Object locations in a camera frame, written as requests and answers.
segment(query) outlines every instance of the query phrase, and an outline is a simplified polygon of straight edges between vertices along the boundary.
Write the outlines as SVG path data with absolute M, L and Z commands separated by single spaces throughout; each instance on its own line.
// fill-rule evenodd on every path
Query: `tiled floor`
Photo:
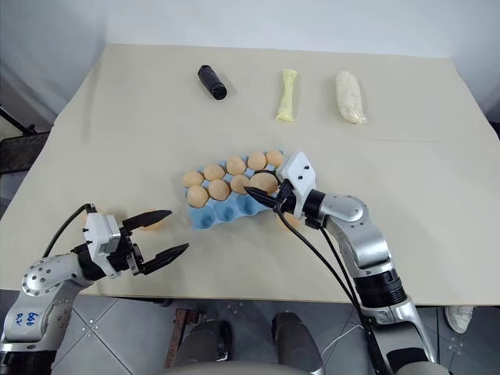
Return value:
M 14 302 L 16 292 L 0 291 L 0 313 Z M 162 371 L 176 308 L 200 309 L 207 318 L 231 322 L 235 360 L 277 361 L 271 338 L 271 320 L 281 311 L 297 313 L 309 328 L 320 351 L 357 323 L 352 307 L 313 302 L 174 300 L 160 303 L 81 295 L 55 360 L 54 375 L 106 373 L 149 375 Z M 500 375 L 500 309 L 480 307 L 469 330 L 454 334 L 442 309 L 422 308 L 420 315 L 434 347 L 436 313 L 440 319 L 441 364 L 455 375 Z M 325 351 L 329 374 L 373 374 L 362 331 L 350 334 Z

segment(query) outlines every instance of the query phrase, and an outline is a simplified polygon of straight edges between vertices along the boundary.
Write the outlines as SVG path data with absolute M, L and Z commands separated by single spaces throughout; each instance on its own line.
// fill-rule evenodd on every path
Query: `black cable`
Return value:
M 73 212 L 73 214 L 57 230 L 57 232 L 55 232 L 54 237 L 52 237 L 52 240 L 50 240 L 50 243 L 48 244 L 47 248 L 45 249 L 45 252 L 44 252 L 44 255 L 42 256 L 42 258 L 48 257 L 48 255 L 50 254 L 50 251 L 54 247 L 54 244 L 57 241 L 57 239 L 59 238 L 59 236 L 61 235 L 61 233 L 66 229 L 66 227 L 68 225 L 70 225 L 70 223 L 74 220 L 74 218 L 77 217 L 78 215 L 80 215 L 83 211 L 87 211 L 88 213 L 91 213 L 91 212 L 94 212 L 95 210 L 92 207 L 92 205 L 90 205 L 89 203 L 85 203 L 77 211 Z
M 441 348 L 439 345 L 439 308 L 436 308 L 436 331 L 437 331 L 437 351 L 436 351 L 436 357 L 437 357 L 437 364 L 441 365 Z
M 311 244 L 307 240 L 307 238 L 305 238 L 304 236 L 302 236 L 295 228 L 293 228 L 293 226 L 284 218 L 284 215 L 281 212 L 281 207 L 277 207 L 277 215 L 280 218 L 280 220 L 283 222 L 283 224 L 285 225 L 285 227 L 288 228 L 289 231 L 292 232 L 295 236 L 297 236 L 300 239 L 300 241 L 304 242 L 304 244 L 306 244 L 307 247 L 312 250 L 312 252 L 314 253 L 314 255 L 317 256 L 321 260 L 321 262 L 323 262 L 323 264 L 328 268 L 328 270 L 330 272 L 332 272 L 332 274 L 337 279 L 337 282 L 340 284 L 340 286 L 342 287 L 342 289 L 344 289 L 344 292 L 348 296 L 348 298 L 351 301 L 351 303 L 354 306 L 356 306 L 354 298 L 351 296 L 351 294 L 349 293 L 349 290 L 346 288 L 345 284 L 342 282 L 342 279 L 338 276 L 337 271 L 335 271 L 334 268 L 329 264 L 329 262 L 321 255 L 321 253 L 318 252 L 318 250 L 314 247 L 314 245 Z
M 354 299 L 354 301 L 355 301 L 354 307 L 356 308 L 356 310 L 358 310 L 358 313 L 361 313 L 361 308 L 359 306 L 358 297 L 356 296 L 356 293 L 354 291 L 354 287 L 352 286 L 351 277 L 348 275 L 347 271 L 345 270 L 344 264 L 341 261 L 341 257 L 339 256 L 337 250 L 335 249 L 334 244 L 331 242 L 331 239 L 328 236 L 328 233 L 325 231 L 325 229 L 323 227 L 320 227 L 320 230 L 321 230 L 321 233 L 323 234 L 323 236 L 325 237 L 325 239 L 327 240 L 327 243 L 328 243 L 328 246 L 330 246 L 331 252 L 334 253 L 334 257 L 337 260 L 338 266 L 340 267 L 342 274 L 344 275 L 345 282 L 347 283 L 349 290 L 351 291 L 352 299 Z

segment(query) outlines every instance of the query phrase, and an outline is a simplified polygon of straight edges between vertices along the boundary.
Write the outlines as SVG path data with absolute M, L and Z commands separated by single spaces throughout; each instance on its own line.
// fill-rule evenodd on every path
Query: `black cylindrical object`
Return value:
M 85 250 L 78 252 L 78 264 L 80 264 L 82 274 L 87 280 L 97 281 L 106 276 L 104 271 L 92 261 L 91 255 L 88 252 L 86 244 L 81 246 L 85 247 Z
M 220 81 L 216 72 L 213 71 L 210 65 L 202 65 L 198 71 L 198 77 L 203 83 L 203 86 L 206 87 L 215 99 L 221 100 L 226 98 L 226 86 Z
M 396 270 L 354 279 L 361 303 L 365 307 L 385 307 L 403 302 L 406 293 Z
M 2 375 L 50 375 L 55 350 L 42 352 L 0 352 Z
M 302 209 L 305 216 L 313 218 L 318 217 L 320 214 L 321 203 L 323 202 L 325 195 L 325 193 L 314 189 L 309 192 L 309 195 L 304 203 L 304 208 Z

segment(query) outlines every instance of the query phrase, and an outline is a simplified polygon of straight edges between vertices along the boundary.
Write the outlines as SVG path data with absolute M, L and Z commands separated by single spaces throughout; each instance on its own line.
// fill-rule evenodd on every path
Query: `floor tile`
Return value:
M 459 337 L 458 343 L 487 368 L 500 373 L 500 309 L 476 307 L 467 332 Z
M 488 369 L 476 357 L 467 352 L 461 352 L 460 355 L 455 354 L 453 356 L 450 371 L 453 375 L 498 375 L 498 372 Z
M 354 323 L 348 323 L 342 333 L 347 332 L 355 326 Z M 331 355 L 323 356 L 327 373 L 355 373 L 356 375 L 373 375 L 373 370 L 368 351 L 366 350 L 366 341 L 364 332 L 361 328 L 354 329 L 350 334 L 340 339 L 334 346 Z
M 130 372 L 94 335 L 81 340 L 52 369 L 52 375 L 130 375 Z
M 87 324 L 93 324 L 115 303 L 118 298 L 97 295 L 78 295 L 73 309 Z
M 165 364 L 174 313 L 172 306 L 119 299 L 92 328 L 130 372 L 153 374 Z
M 439 317 L 439 335 L 447 341 L 457 341 L 459 335 L 452 330 L 446 322 L 445 308 L 443 307 L 419 307 L 417 311 L 424 326 L 436 332 L 436 310 Z
M 54 364 L 56 365 L 77 344 L 77 342 L 89 331 L 87 324 L 74 312 L 71 313 L 70 324 L 61 346 L 57 350 Z

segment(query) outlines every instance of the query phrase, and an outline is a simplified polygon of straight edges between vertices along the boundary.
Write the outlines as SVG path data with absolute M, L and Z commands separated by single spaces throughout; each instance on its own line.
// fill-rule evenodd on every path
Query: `white wall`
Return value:
M 47 116 L 71 98 L 107 41 L 450 56 L 490 120 L 500 120 L 498 0 L 0 4 L 2 66 Z

